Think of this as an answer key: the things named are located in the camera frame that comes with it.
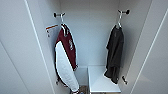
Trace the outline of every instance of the closet door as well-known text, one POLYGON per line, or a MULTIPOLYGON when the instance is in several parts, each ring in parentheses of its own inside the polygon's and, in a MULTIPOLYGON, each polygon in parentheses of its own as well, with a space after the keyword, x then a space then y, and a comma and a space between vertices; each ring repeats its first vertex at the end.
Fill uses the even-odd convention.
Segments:
POLYGON ((0 51, 0 94, 29 94, 1 42, 0 51))
POLYGON ((152 0, 121 94, 167 94, 167 5, 152 0))
POLYGON ((168 9, 145 59, 132 94, 168 94, 168 9))

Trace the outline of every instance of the hanging clothes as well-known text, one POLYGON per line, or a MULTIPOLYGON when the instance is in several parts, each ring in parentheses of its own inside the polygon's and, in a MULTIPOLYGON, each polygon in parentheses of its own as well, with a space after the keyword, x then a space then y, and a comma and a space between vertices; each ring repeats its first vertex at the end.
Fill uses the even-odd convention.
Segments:
POLYGON ((56 73, 58 79, 73 92, 78 92, 79 84, 74 75, 77 68, 76 49, 69 28, 63 25, 56 41, 56 73))
POLYGON ((70 33, 69 28, 63 24, 62 25, 62 29, 60 30, 57 40, 56 40, 56 44, 61 41, 63 44, 63 47, 65 49, 65 52, 68 56, 69 62, 71 63, 71 66, 73 68, 73 70, 75 70, 77 68, 77 64, 76 64, 76 48, 72 39, 72 35, 70 33))
POLYGON ((110 78, 115 84, 118 83, 120 71, 121 56, 124 44, 124 35, 122 28, 116 28, 116 25, 111 31, 110 38, 107 44, 108 56, 105 76, 110 78))

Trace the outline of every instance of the red jacket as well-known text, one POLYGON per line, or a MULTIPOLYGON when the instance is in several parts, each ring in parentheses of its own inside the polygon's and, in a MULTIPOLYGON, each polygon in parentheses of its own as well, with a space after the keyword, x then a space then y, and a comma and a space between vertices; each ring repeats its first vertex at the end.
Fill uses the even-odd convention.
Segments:
POLYGON ((60 30, 58 37, 57 37, 57 40, 56 40, 56 44, 59 41, 62 42, 62 45, 65 49, 65 52, 68 56, 69 62, 71 63, 73 70, 75 70, 77 68, 75 45, 73 43, 73 39, 72 39, 69 28, 65 24, 62 26, 64 27, 64 29, 62 28, 60 30))

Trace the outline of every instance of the dark gray jacket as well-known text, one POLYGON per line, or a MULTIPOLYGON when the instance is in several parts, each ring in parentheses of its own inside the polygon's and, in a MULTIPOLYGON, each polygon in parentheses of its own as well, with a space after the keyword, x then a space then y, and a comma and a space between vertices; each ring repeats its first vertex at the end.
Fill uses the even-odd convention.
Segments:
POLYGON ((107 71, 105 76, 111 78, 111 80, 117 84, 120 71, 121 56, 124 44, 124 35, 122 28, 119 29, 114 26, 111 31, 110 38, 107 44, 108 56, 107 56, 107 71))

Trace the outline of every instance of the closet shelf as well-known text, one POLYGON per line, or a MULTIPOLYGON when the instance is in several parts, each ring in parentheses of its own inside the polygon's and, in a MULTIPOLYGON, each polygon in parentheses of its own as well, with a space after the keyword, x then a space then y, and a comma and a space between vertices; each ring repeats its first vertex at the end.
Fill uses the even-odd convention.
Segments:
POLYGON ((105 70, 105 66, 88 66, 90 93, 121 92, 118 84, 114 84, 109 78, 104 76, 105 70))

